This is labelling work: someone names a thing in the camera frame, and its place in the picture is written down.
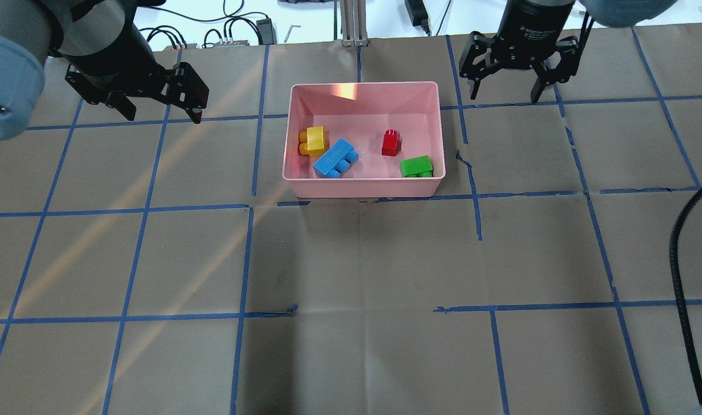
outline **wire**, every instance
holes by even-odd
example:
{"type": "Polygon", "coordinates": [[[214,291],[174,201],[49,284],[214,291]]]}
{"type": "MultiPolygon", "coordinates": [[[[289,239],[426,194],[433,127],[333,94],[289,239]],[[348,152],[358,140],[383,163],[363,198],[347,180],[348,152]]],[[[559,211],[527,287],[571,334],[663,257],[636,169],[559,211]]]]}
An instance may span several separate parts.
{"type": "Polygon", "coordinates": [[[436,31],[436,36],[440,34],[441,27],[443,27],[443,22],[446,20],[446,15],[448,14],[448,8],[451,7],[451,0],[448,0],[448,5],[446,5],[446,10],[443,12],[443,17],[441,17],[441,24],[438,25],[438,31],[436,31]]]}
{"type": "Polygon", "coordinates": [[[235,16],[232,16],[232,17],[243,17],[243,16],[248,16],[248,15],[263,15],[264,18],[269,18],[269,15],[267,15],[267,14],[264,13],[264,12],[248,12],[248,13],[243,13],[243,14],[241,14],[241,15],[235,15],[235,16]]]}
{"type": "Polygon", "coordinates": [[[241,9],[243,8],[243,2],[244,2],[244,0],[241,0],[241,5],[236,9],[236,11],[234,11],[234,12],[231,13],[231,14],[228,14],[228,13],[225,12],[225,0],[222,0],[222,13],[223,13],[226,17],[234,16],[236,13],[238,13],[239,11],[241,11],[241,9]]]}
{"type": "Polygon", "coordinates": [[[678,271],[678,236],[681,233],[681,228],[684,226],[686,217],[694,208],[694,205],[702,198],[702,188],[689,199],[680,215],[676,218],[676,223],[671,230],[671,238],[669,239],[669,265],[671,266],[671,280],[674,286],[674,296],[676,297],[676,309],[678,310],[678,321],[681,324],[681,334],[684,336],[684,347],[686,349],[686,359],[689,360],[689,370],[692,373],[692,382],[694,390],[697,394],[699,405],[702,405],[702,374],[699,371],[699,361],[697,360],[697,352],[694,349],[694,338],[692,337],[692,328],[689,324],[689,312],[686,310],[686,300],[684,298],[684,289],[681,287],[681,275],[678,271]]]}
{"type": "Polygon", "coordinates": [[[256,24],[254,24],[253,21],[248,20],[245,17],[233,17],[231,20],[226,21],[225,24],[222,26],[222,31],[224,31],[225,34],[225,26],[228,26],[228,34],[226,35],[229,39],[233,39],[233,23],[237,21],[245,21],[246,24],[248,24],[251,29],[253,29],[254,33],[256,34],[256,38],[259,40],[259,44],[264,44],[261,38],[261,34],[259,33],[259,28],[256,27],[256,24]]]}
{"type": "Polygon", "coordinates": [[[172,32],[169,31],[162,31],[162,29],[156,29],[155,27],[146,27],[144,29],[139,29],[138,31],[143,32],[143,31],[151,31],[149,33],[148,37],[146,38],[146,42],[149,42],[155,35],[158,35],[159,33],[163,33],[169,37],[169,42],[172,43],[172,49],[180,49],[177,47],[177,35],[175,35],[172,32]]]}
{"type": "MultiPolygon", "coordinates": [[[[168,10],[168,9],[163,9],[163,8],[161,8],[161,7],[146,6],[146,8],[152,9],[152,10],[159,10],[159,11],[167,12],[167,13],[172,13],[173,15],[177,15],[177,16],[179,16],[179,17],[186,18],[187,20],[197,21],[197,22],[199,22],[199,23],[215,23],[216,21],[222,21],[222,19],[231,17],[231,15],[225,14],[225,11],[224,11],[224,15],[225,15],[225,16],[221,16],[221,17],[219,17],[219,18],[201,19],[201,18],[194,18],[194,17],[190,17],[190,16],[185,16],[185,15],[183,15],[182,13],[177,13],[177,12],[175,12],[175,11],[171,11],[171,10],[168,10]]],[[[238,10],[236,10],[235,13],[238,13],[239,11],[241,11],[241,8],[243,8],[243,0],[241,0],[241,7],[238,8],[238,10]]]]}
{"type": "Polygon", "coordinates": [[[156,26],[154,29],[161,29],[162,27],[166,27],[167,29],[172,29],[179,35],[179,39],[182,40],[182,44],[184,45],[185,49],[187,49],[187,41],[184,39],[184,36],[182,33],[174,26],[169,26],[169,24],[162,24],[161,26],[156,26]]]}
{"type": "Polygon", "coordinates": [[[217,29],[210,29],[206,34],[205,37],[203,38],[203,49],[207,47],[208,45],[208,35],[210,35],[212,32],[215,32],[217,34],[217,37],[220,39],[220,43],[222,43],[222,36],[220,35],[220,32],[217,31],[217,29]]]}

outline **table surface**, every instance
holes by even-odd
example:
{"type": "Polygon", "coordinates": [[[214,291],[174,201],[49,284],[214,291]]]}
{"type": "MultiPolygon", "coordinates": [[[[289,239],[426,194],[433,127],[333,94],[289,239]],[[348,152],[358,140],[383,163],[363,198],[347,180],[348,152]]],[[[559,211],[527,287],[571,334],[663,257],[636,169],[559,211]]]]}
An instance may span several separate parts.
{"type": "MultiPolygon", "coordinates": [[[[686,413],[667,241],[702,184],[702,24],[596,29],[578,76],[465,36],[160,52],[203,123],[82,105],[50,60],[0,142],[0,414],[686,413]],[[290,87],[436,81],[429,199],[303,199],[290,87]]],[[[702,203],[680,244],[702,366],[702,203]]]]}

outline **blue tape line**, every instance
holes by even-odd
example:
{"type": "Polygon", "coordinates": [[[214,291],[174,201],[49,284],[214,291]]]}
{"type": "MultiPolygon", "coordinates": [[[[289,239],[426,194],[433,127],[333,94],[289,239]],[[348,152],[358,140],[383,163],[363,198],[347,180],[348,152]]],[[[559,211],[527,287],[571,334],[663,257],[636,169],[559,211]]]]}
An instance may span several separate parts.
{"type": "MultiPolygon", "coordinates": [[[[177,54],[177,63],[182,60],[182,50],[177,54]]],[[[123,309],[121,312],[120,324],[118,326],[118,336],[116,337],[116,346],[113,351],[113,361],[111,362],[111,372],[108,375],[108,387],[105,390],[103,402],[103,415],[108,415],[111,405],[111,395],[113,394],[113,382],[115,381],[116,370],[118,367],[118,358],[120,357],[121,344],[123,342],[123,331],[125,330],[126,317],[128,315],[128,307],[130,305],[130,296],[133,292],[133,282],[135,281],[135,271],[138,269],[138,258],[141,255],[141,245],[144,242],[144,233],[146,231],[146,221],[149,218],[149,208],[151,207],[151,197],[154,194],[154,184],[156,183],[156,172],[159,168],[159,158],[161,158],[161,150],[164,147],[164,134],[167,132],[169,124],[169,112],[172,106],[167,105],[164,110],[164,118],[161,120],[161,131],[159,132],[159,142],[156,145],[156,155],[154,156],[154,165],[151,168],[151,179],[149,181],[149,191],[146,193],[146,202],[144,204],[143,217],[141,218],[141,226],[138,229],[138,239],[135,242],[135,253],[133,253],[133,262],[128,276],[128,284],[125,290],[125,298],[123,300],[123,309]]]]}
{"type": "MultiPolygon", "coordinates": [[[[561,101],[561,93],[558,91],[558,86],[554,85],[554,93],[556,93],[556,100],[558,102],[559,110],[561,115],[565,116],[564,105],[561,101]]],[[[636,389],[638,391],[638,397],[640,399],[641,406],[643,407],[644,415],[650,415],[651,410],[648,407],[648,399],[646,398],[646,390],[643,388],[643,381],[641,380],[640,372],[638,371],[638,363],[635,359],[635,352],[633,352],[633,343],[630,339],[630,334],[628,333],[628,325],[625,323],[625,315],[622,313],[622,307],[620,306],[620,295],[617,294],[617,288],[613,285],[613,275],[612,267],[610,266],[609,259],[607,259],[607,249],[605,247],[605,242],[602,239],[602,231],[599,228],[599,221],[597,220],[597,214],[594,211],[594,204],[591,200],[591,195],[589,194],[589,186],[586,182],[586,177],[584,175],[584,169],[582,167],[579,153],[577,152],[574,136],[571,130],[567,127],[567,123],[564,120],[564,129],[567,132],[567,137],[569,138],[569,143],[572,147],[572,155],[574,156],[574,163],[579,171],[579,179],[582,182],[584,196],[586,197],[587,207],[589,209],[589,217],[591,218],[591,223],[594,228],[594,234],[597,237],[597,242],[599,246],[599,253],[602,255],[602,263],[605,267],[605,273],[607,274],[607,281],[610,285],[610,290],[612,292],[612,300],[614,302],[615,311],[617,312],[617,320],[620,323],[620,331],[622,331],[622,338],[625,341],[625,349],[628,352],[628,360],[630,360],[631,369],[633,371],[633,378],[635,379],[636,389]]]]}
{"type": "MultiPolygon", "coordinates": [[[[288,317],[297,310],[297,304],[293,304],[286,312],[248,312],[245,318],[274,318],[288,317]]],[[[173,320],[232,320],[240,318],[239,312],[216,312],[202,314],[167,314],[167,315],[128,315],[125,321],[173,321],[173,320]]],[[[119,315],[99,315],[81,317],[35,317],[35,318],[13,318],[8,320],[0,318],[0,325],[11,324],[59,324],[59,323],[119,323],[124,320],[119,315]]]]}
{"type": "Polygon", "coordinates": [[[48,212],[46,216],[87,216],[87,215],[117,215],[120,213],[143,213],[141,208],[135,209],[103,209],[103,210],[63,210],[48,212]]]}
{"type": "Polygon", "coordinates": [[[261,95],[259,95],[259,122],[256,126],[256,148],[254,149],[254,175],[251,181],[251,196],[256,196],[257,179],[259,177],[259,153],[261,152],[261,129],[264,121],[264,99],[266,98],[266,73],[269,68],[269,45],[264,49],[264,68],[261,74],[261,95]]]}
{"type": "Polygon", "coordinates": [[[490,311],[490,323],[492,324],[492,340],[494,343],[494,358],[497,363],[497,378],[499,378],[499,393],[502,397],[502,410],[504,415],[509,415],[509,402],[507,400],[507,387],[504,384],[504,366],[502,365],[502,351],[499,347],[499,331],[497,329],[497,317],[490,311]]]}
{"type": "Polygon", "coordinates": [[[155,126],[162,121],[124,121],[121,123],[100,123],[100,124],[80,124],[77,129],[99,129],[103,127],[126,127],[126,126],[155,126]]]}
{"type": "Polygon", "coordinates": [[[14,324],[51,324],[51,323],[114,323],[121,318],[116,315],[98,317],[37,317],[37,318],[14,318],[14,324]]]}
{"type": "Polygon", "coordinates": [[[248,228],[246,229],[246,250],[243,257],[243,285],[241,286],[240,317],[238,318],[238,331],[236,333],[236,349],[233,355],[233,383],[231,387],[231,415],[236,413],[236,399],[238,399],[238,373],[241,363],[241,347],[243,346],[243,322],[246,318],[246,292],[248,291],[248,267],[251,260],[251,239],[254,236],[254,210],[248,210],[248,228]]]}
{"type": "Polygon", "coordinates": [[[698,187],[644,187],[643,189],[602,189],[599,194],[635,194],[635,193],[669,193],[669,192],[684,192],[698,191],[698,187]]]}
{"type": "Polygon", "coordinates": [[[387,202],[417,202],[420,200],[461,200],[471,199],[470,194],[441,194],[431,197],[380,197],[372,203],[387,203],[387,202]]]}
{"type": "Polygon", "coordinates": [[[277,202],[277,207],[281,208],[284,206],[307,206],[309,204],[309,200],[298,200],[296,202],[277,202]]]}
{"type": "Polygon", "coordinates": [[[356,47],[356,82],[361,82],[361,47],[356,47]]]}
{"type": "Polygon", "coordinates": [[[29,127],[29,128],[27,128],[27,131],[66,130],[69,128],[71,128],[71,126],[38,126],[38,127],[29,127]]]}
{"type": "Polygon", "coordinates": [[[656,96],[659,98],[659,102],[661,103],[661,109],[664,111],[664,116],[666,116],[666,121],[669,124],[669,127],[671,128],[671,133],[674,136],[674,140],[676,142],[676,145],[678,146],[678,149],[681,152],[681,157],[684,158],[684,161],[686,163],[686,168],[689,170],[689,174],[692,176],[692,179],[694,180],[694,184],[697,187],[701,187],[702,183],[699,182],[699,177],[697,176],[696,171],[694,171],[694,167],[692,166],[692,162],[689,160],[689,155],[686,153],[686,150],[684,148],[684,144],[681,142],[681,137],[678,135],[678,131],[676,130],[676,126],[673,123],[673,119],[671,118],[671,113],[669,113],[669,108],[666,105],[666,100],[664,99],[663,95],[661,94],[661,89],[659,89],[659,84],[656,81],[656,77],[654,76],[653,71],[651,71],[651,66],[648,65],[648,60],[646,59],[646,53],[643,52],[643,47],[640,45],[640,40],[638,39],[638,34],[635,31],[635,27],[631,27],[631,32],[633,32],[633,41],[635,42],[635,46],[638,49],[638,55],[640,55],[640,60],[643,61],[643,66],[646,68],[646,73],[648,73],[648,77],[651,79],[651,84],[654,86],[654,90],[656,91],[656,96]]]}
{"type": "MultiPolygon", "coordinates": [[[[686,300],[687,305],[702,305],[702,299],[686,300]]],[[[675,307],[675,300],[639,300],[621,301],[620,307],[675,307]]],[[[614,301],[597,303],[561,303],[561,304],[499,304],[499,305],[457,305],[456,307],[436,307],[433,312],[444,314],[452,312],[505,312],[537,310],[588,310],[609,309],[616,307],[614,301]]]]}
{"type": "MultiPolygon", "coordinates": [[[[676,300],[625,301],[623,307],[675,307],[676,300]]],[[[702,299],[686,300],[686,305],[702,305],[702,299]]]]}
{"type": "Polygon", "coordinates": [[[433,312],[494,312],[528,310],[582,310],[615,307],[613,302],[601,303],[561,303],[561,304],[500,304],[500,305],[459,305],[458,307],[438,307],[433,312]]]}
{"type": "Polygon", "coordinates": [[[46,202],[43,205],[43,212],[38,221],[38,226],[36,226],[36,232],[33,236],[33,241],[31,242],[31,247],[29,249],[29,254],[26,257],[26,265],[24,265],[24,270],[21,273],[21,280],[18,282],[18,287],[16,289],[16,295],[13,297],[13,302],[10,306],[10,311],[8,312],[7,323],[5,324],[5,329],[3,330],[3,336],[0,338],[0,356],[3,354],[3,347],[5,346],[5,341],[8,339],[8,332],[10,331],[10,325],[13,319],[13,315],[16,314],[16,307],[18,305],[19,299],[21,299],[21,292],[24,289],[24,284],[26,283],[26,278],[28,276],[29,270],[31,268],[31,261],[33,259],[33,254],[36,250],[36,244],[41,236],[41,229],[43,228],[43,221],[46,218],[46,212],[48,212],[48,207],[51,205],[51,199],[54,197],[54,190],[56,189],[56,184],[59,182],[59,176],[62,173],[62,167],[64,166],[64,158],[67,156],[69,151],[69,144],[72,140],[72,135],[74,134],[74,126],[77,124],[77,119],[80,117],[80,111],[82,111],[82,103],[84,101],[80,99],[80,103],[77,104],[77,110],[74,111],[74,118],[69,126],[69,133],[67,134],[67,140],[64,142],[64,148],[62,149],[62,155],[59,157],[59,164],[56,165],[56,171],[54,172],[54,178],[51,181],[51,187],[48,189],[48,195],[46,196],[46,202]]]}
{"type": "Polygon", "coordinates": [[[181,321],[181,320],[230,320],[240,317],[237,312],[219,312],[208,314],[178,314],[178,315],[129,315],[126,321],[181,321]]]}
{"type": "Polygon", "coordinates": [[[664,97],[664,100],[667,101],[676,101],[676,100],[702,100],[702,95],[678,95],[675,97],[664,97]]]}
{"type": "Polygon", "coordinates": [[[474,181],[474,175],[471,171],[471,163],[461,157],[460,152],[456,152],[456,158],[461,160],[466,168],[469,169],[469,184],[471,185],[471,200],[474,202],[474,220],[477,222],[477,237],[482,240],[482,216],[480,215],[480,198],[477,194],[477,184],[474,181]]]}
{"type": "Polygon", "coordinates": [[[466,134],[466,120],[464,120],[464,107],[461,101],[461,91],[459,90],[459,73],[456,71],[456,59],[454,58],[454,48],[451,47],[451,37],[446,35],[446,47],[448,47],[448,58],[451,61],[451,72],[454,75],[454,89],[456,89],[456,103],[459,108],[459,121],[461,122],[461,133],[464,137],[464,144],[469,144],[469,135],[466,134]]]}
{"type": "Polygon", "coordinates": [[[194,206],[164,206],[149,207],[150,212],[182,212],[183,210],[224,210],[224,209],[246,209],[248,205],[243,203],[232,203],[227,205],[194,205],[194,206]]]}
{"type": "MultiPolygon", "coordinates": [[[[259,115],[233,115],[233,116],[206,116],[202,121],[244,121],[244,120],[258,120],[259,115]]],[[[190,118],[180,118],[179,120],[169,120],[168,123],[192,123],[190,118]]]]}
{"type": "Polygon", "coordinates": [[[607,98],[604,100],[564,100],[564,105],[594,104],[594,103],[648,103],[656,102],[656,97],[645,98],[607,98]]]}
{"type": "Polygon", "coordinates": [[[0,213],[0,218],[29,218],[41,216],[43,212],[10,212],[0,213]]]}
{"type": "Polygon", "coordinates": [[[468,104],[468,105],[462,105],[462,108],[464,110],[475,110],[476,108],[499,108],[501,106],[538,106],[538,105],[557,105],[556,101],[542,101],[539,103],[487,103],[487,104],[468,104]]]}
{"type": "Polygon", "coordinates": [[[572,196],[578,194],[577,191],[543,191],[543,192],[522,192],[522,193],[487,193],[478,194],[480,199],[487,199],[490,197],[544,197],[544,196],[572,196]]]}

